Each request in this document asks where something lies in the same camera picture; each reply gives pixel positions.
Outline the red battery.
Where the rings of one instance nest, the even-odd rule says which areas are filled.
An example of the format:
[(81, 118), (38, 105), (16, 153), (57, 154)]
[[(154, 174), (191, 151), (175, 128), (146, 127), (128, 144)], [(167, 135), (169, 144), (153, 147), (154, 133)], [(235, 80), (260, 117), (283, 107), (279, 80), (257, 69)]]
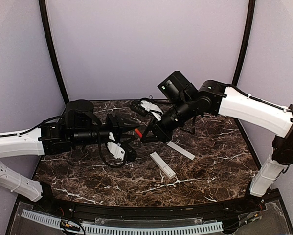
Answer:
[(140, 138), (142, 138), (143, 134), (138, 129), (135, 129), (135, 132), (139, 135)]

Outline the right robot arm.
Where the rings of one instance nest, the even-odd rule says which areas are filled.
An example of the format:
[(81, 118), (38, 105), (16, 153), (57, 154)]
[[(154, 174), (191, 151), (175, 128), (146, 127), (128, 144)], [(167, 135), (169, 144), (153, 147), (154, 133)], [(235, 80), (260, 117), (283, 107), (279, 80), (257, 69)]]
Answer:
[(142, 134), (141, 142), (172, 139), (173, 131), (196, 116), (204, 114), (237, 118), (275, 133), (273, 152), (249, 186), (249, 194), (239, 202), (243, 212), (250, 212), (281, 172), (293, 164), (293, 105), (279, 106), (247, 94), (232, 84), (205, 81), (197, 89), (180, 71), (173, 72), (158, 88), (171, 107), (153, 118)]

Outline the white remote battery cover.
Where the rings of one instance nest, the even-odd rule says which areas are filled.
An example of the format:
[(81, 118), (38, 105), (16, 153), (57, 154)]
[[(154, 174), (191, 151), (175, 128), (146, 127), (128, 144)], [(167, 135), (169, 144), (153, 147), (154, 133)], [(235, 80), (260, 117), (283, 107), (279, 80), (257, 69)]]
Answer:
[(180, 146), (178, 146), (177, 144), (173, 143), (173, 142), (168, 142), (167, 146), (169, 146), (170, 148), (176, 150), (177, 152), (179, 152), (180, 154), (182, 154), (183, 156), (189, 158), (190, 160), (193, 160), (195, 158), (195, 155), (188, 152), (187, 150), (181, 148)]

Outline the white remote control body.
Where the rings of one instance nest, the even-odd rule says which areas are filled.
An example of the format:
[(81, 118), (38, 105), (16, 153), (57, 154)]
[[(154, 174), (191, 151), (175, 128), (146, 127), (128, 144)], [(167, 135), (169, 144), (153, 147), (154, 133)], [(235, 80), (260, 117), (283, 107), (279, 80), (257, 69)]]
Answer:
[(170, 168), (170, 166), (161, 158), (161, 156), (157, 152), (151, 153), (150, 157), (169, 179), (172, 179), (176, 176), (176, 173)]

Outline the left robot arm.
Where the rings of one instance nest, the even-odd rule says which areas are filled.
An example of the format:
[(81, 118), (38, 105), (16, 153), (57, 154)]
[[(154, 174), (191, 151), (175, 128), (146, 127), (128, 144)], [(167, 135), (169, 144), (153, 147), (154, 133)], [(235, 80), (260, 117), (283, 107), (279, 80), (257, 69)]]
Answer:
[(42, 121), (35, 127), (18, 132), (0, 134), (0, 186), (20, 194), (33, 202), (39, 202), (47, 213), (55, 213), (59, 203), (53, 199), (51, 186), (26, 178), (2, 163), (5, 157), (23, 155), (47, 156), (70, 152), (80, 145), (106, 149), (120, 159), (122, 167), (126, 161), (133, 161), (136, 152), (129, 146), (134, 140), (127, 132), (139, 127), (118, 115), (108, 114), (105, 123), (94, 113), (94, 105), (88, 100), (76, 100), (66, 104), (64, 113)]

